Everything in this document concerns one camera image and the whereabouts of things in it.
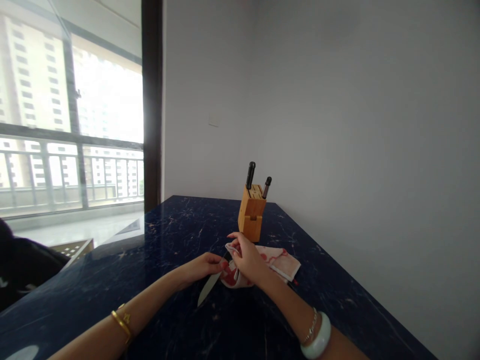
red patterned cloth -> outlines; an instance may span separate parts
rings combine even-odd
[[[231,256],[234,252],[242,255],[240,245],[233,247],[232,243],[225,245]],[[285,283],[292,282],[300,268],[300,262],[290,255],[284,248],[256,246],[265,264],[274,271]],[[253,284],[237,269],[235,262],[230,261],[228,267],[220,275],[221,282],[230,289],[251,287]]]

countertop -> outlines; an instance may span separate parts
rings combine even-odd
[[[163,274],[204,252],[225,253],[240,201],[172,196],[0,314],[0,359],[46,359]],[[370,359],[435,357],[277,204],[259,245],[301,262],[294,290]],[[302,359],[299,342],[258,288],[206,279],[175,294],[130,345],[128,359]]]

knife block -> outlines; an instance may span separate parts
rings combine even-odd
[[[238,228],[252,243],[260,241],[262,230],[262,216],[267,200],[262,198],[263,191],[260,185],[252,185],[248,190],[243,187],[240,212],[238,213]]]

forearm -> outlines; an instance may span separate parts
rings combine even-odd
[[[174,270],[155,281],[116,313],[121,319],[124,318],[125,313],[129,314],[128,326],[132,335],[138,335],[162,305],[178,290],[178,287],[179,280]],[[50,359],[116,360],[125,351],[127,339],[127,334],[109,314],[60,349]]]
[[[269,273],[258,283],[267,296],[277,305],[302,343],[309,334],[314,319],[313,308],[286,285],[276,274]],[[308,346],[318,334],[322,319],[318,314],[313,336],[305,343]],[[347,337],[334,326],[331,327],[330,340],[320,357],[321,360],[368,359]]]

floor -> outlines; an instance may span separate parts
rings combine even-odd
[[[52,225],[40,229],[17,231],[14,235],[33,240],[48,247],[93,238],[94,247],[98,247],[143,216],[143,214],[143,211],[137,211],[62,225]]]

